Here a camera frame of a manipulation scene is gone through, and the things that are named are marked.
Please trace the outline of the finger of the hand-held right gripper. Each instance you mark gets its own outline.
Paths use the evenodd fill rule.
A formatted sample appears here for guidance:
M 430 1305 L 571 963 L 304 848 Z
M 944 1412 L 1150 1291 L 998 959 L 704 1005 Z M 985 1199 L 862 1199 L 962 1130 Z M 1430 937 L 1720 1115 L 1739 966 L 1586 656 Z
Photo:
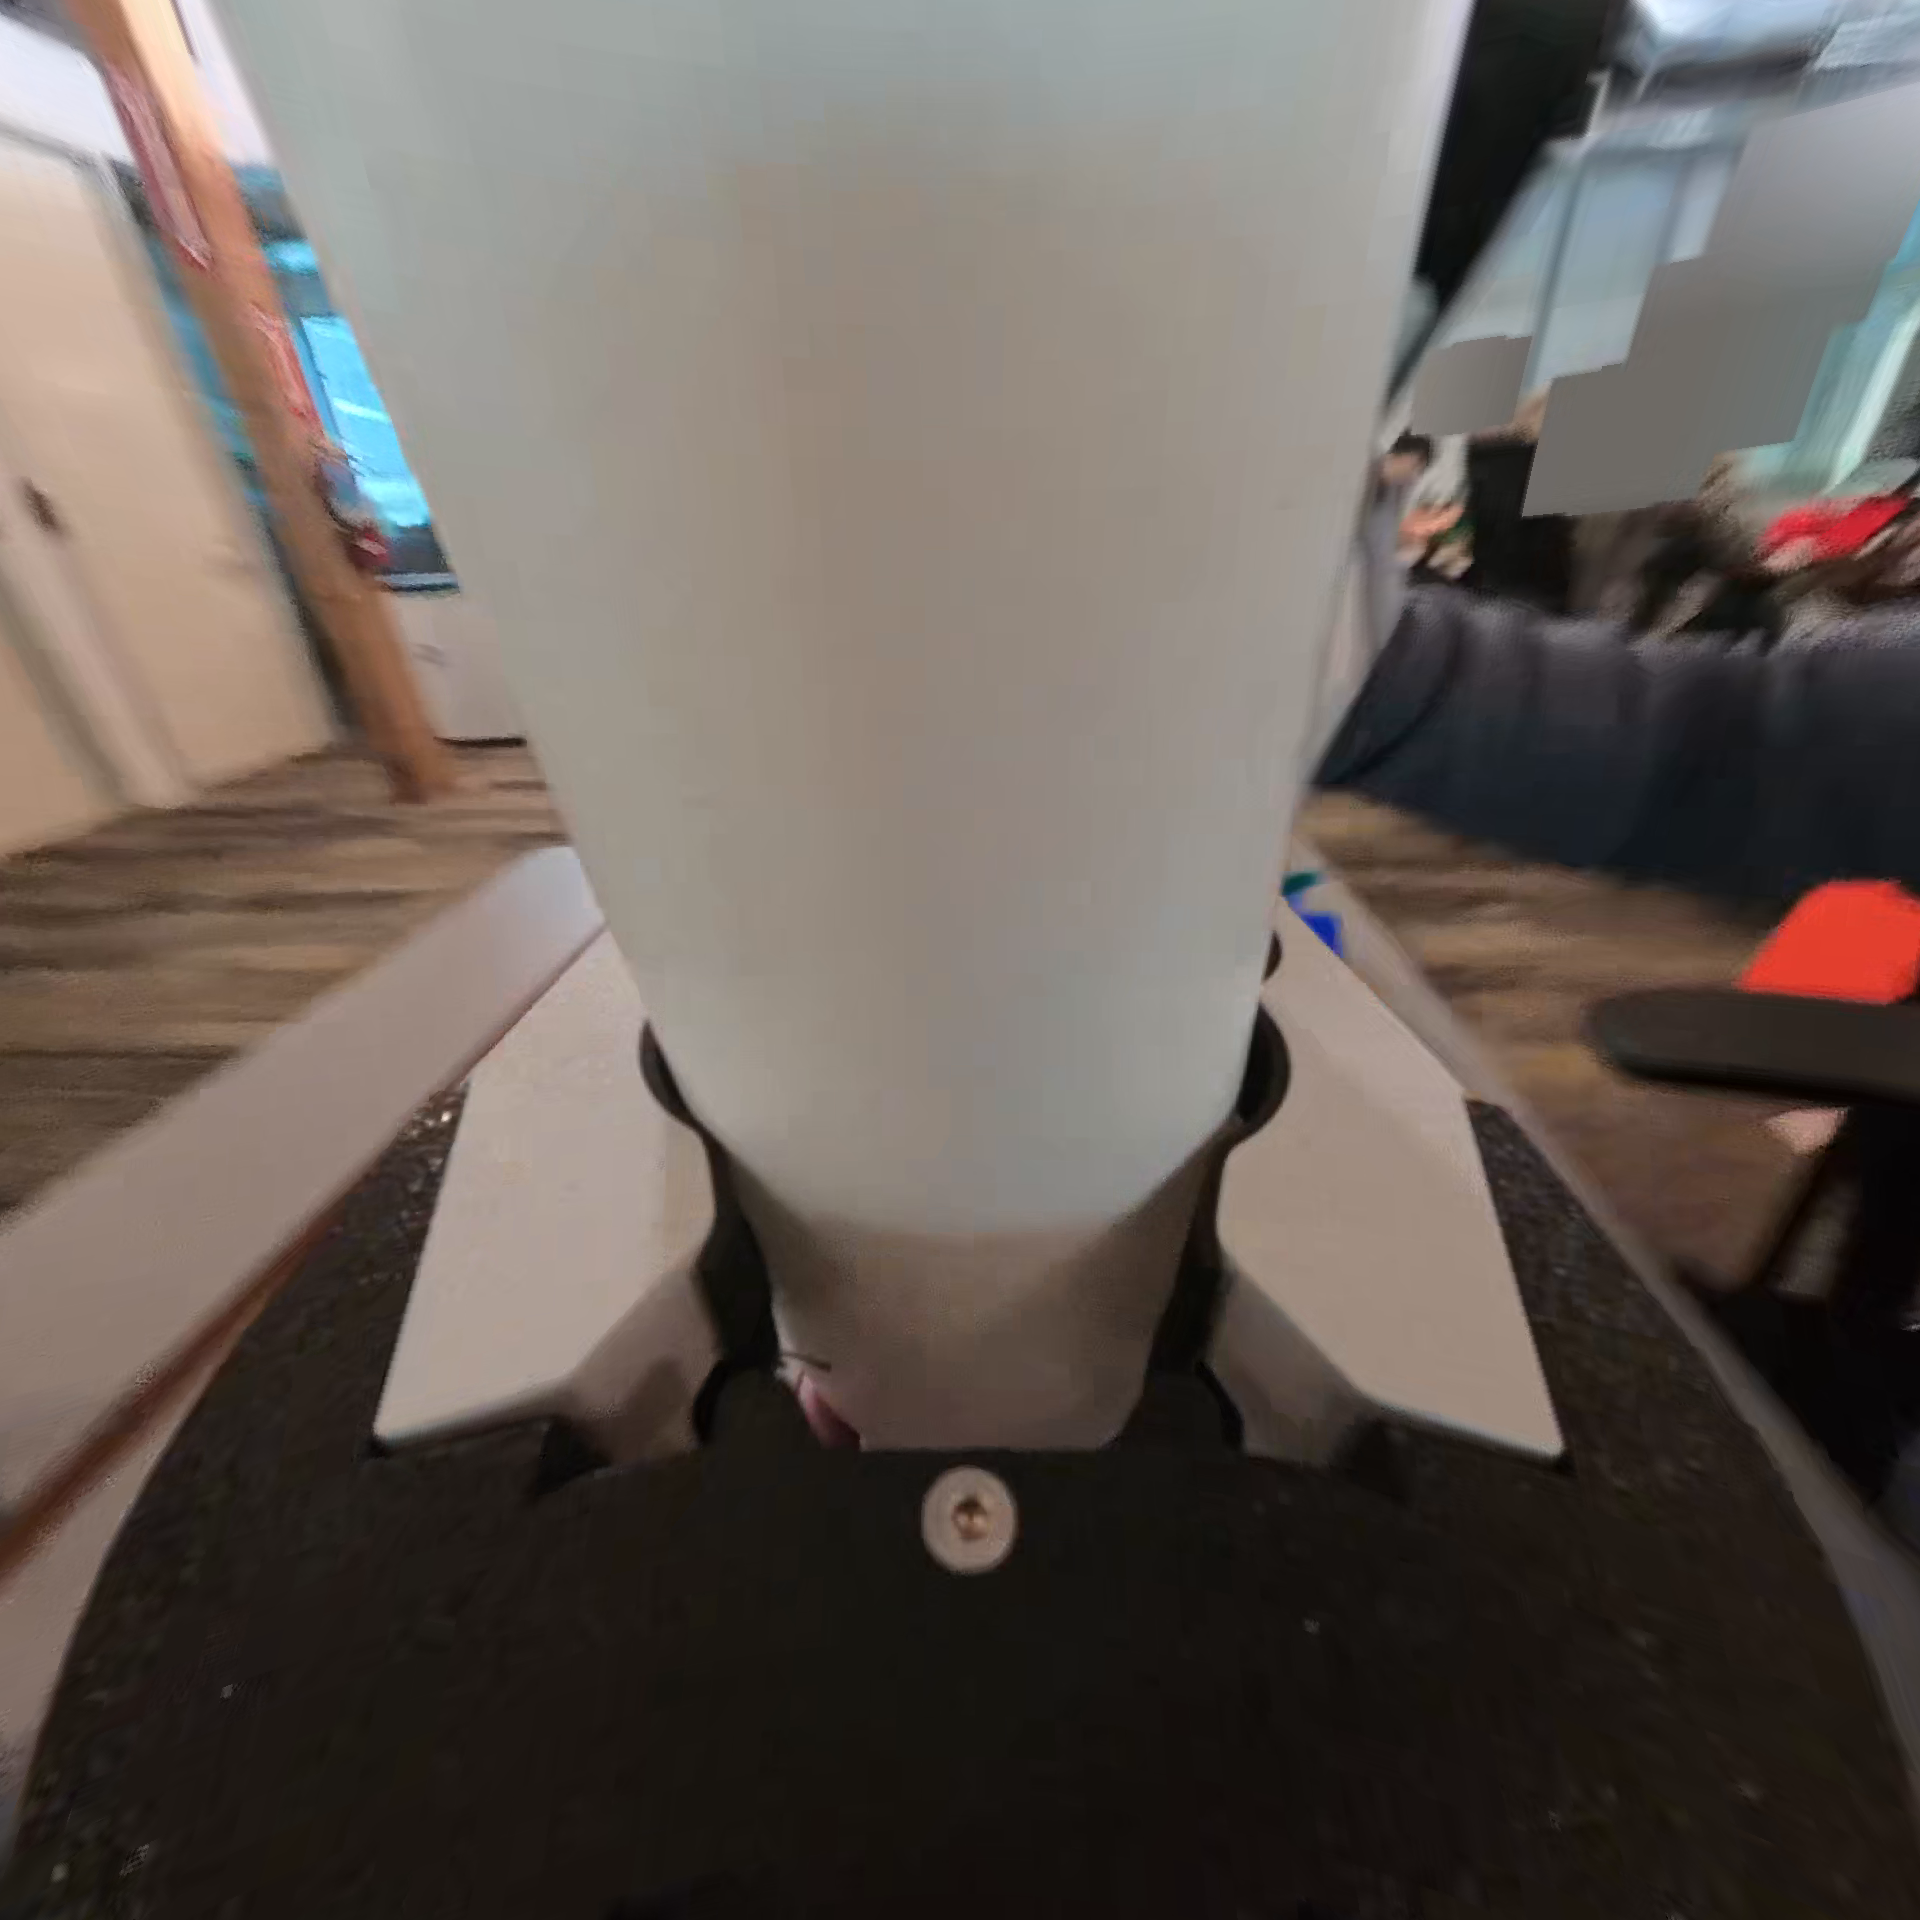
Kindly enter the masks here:
M 1402 523 L 1428 469 L 1426 440 L 1395 440 L 1367 476 L 1318 685 L 1318 761 L 1356 704 L 1403 607 Z

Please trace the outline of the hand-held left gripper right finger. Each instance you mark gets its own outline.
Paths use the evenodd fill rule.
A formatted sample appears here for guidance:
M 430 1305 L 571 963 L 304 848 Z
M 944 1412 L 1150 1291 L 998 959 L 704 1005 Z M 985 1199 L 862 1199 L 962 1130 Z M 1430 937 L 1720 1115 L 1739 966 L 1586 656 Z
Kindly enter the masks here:
M 1280 934 L 1262 1008 L 1288 1084 L 1222 1165 L 1208 1351 L 1246 1451 L 1325 1468 L 1393 1425 L 1555 1468 L 1463 1084 L 1311 930 Z

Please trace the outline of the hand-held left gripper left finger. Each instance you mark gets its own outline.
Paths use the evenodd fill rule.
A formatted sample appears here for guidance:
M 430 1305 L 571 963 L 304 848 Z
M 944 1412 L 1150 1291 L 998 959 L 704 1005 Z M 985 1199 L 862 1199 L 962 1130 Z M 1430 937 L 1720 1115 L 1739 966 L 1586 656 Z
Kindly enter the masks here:
M 738 1167 L 601 932 L 467 1081 L 372 1439 L 559 1423 L 629 1464 L 696 1449 L 754 1372 L 782 1341 Z

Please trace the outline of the white bottle black cap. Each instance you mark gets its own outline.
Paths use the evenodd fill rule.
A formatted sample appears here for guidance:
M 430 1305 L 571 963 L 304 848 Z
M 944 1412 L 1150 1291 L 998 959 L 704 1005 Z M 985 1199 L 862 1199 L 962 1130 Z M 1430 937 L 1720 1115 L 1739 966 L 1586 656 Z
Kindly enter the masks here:
M 1101 1446 L 1473 3 L 219 3 L 788 1351 Z

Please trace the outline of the person's right forearm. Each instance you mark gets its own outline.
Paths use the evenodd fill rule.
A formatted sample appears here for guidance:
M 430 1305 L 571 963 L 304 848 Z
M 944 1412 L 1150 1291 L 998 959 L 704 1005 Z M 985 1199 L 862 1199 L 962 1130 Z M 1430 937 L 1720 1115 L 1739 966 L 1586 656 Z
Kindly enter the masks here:
M 1763 649 L 1412 585 L 1311 786 L 1715 900 L 1790 904 L 1833 880 L 1916 894 L 1916 604 Z

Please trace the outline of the orange object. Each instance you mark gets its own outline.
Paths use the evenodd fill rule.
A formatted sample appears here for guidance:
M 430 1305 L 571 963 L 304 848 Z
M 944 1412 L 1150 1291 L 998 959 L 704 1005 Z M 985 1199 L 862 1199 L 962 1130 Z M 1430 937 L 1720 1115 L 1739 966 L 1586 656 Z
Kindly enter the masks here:
M 1918 900 L 1892 880 L 1831 880 L 1804 894 L 1738 975 L 1754 995 L 1914 1003 Z

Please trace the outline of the red fire extinguisher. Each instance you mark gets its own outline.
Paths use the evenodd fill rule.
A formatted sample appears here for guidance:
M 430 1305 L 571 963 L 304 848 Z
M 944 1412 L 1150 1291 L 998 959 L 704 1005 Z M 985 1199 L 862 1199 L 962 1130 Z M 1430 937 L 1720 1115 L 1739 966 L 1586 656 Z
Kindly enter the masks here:
M 330 436 L 320 436 L 309 452 L 316 500 L 351 566 L 363 576 L 386 578 L 392 563 L 389 539 L 349 453 Z

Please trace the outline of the white door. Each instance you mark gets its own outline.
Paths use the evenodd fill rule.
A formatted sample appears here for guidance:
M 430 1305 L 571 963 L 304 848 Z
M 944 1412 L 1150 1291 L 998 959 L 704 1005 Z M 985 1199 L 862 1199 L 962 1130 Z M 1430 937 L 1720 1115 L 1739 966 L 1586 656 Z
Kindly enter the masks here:
M 14 130 L 3 428 L 7 856 L 335 743 L 118 181 Z

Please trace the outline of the wooden post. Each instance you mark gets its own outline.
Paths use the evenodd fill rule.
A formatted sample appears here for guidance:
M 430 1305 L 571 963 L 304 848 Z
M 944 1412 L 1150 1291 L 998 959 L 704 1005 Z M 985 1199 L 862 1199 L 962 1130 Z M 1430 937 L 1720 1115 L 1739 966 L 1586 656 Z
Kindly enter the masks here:
M 356 721 L 397 800 L 441 800 L 457 769 L 426 717 L 386 595 L 351 560 L 330 510 L 328 444 L 179 13 L 159 1 L 74 1 L 64 10 L 83 34 L 156 223 L 182 269 L 185 297 L 243 417 L 278 539 Z

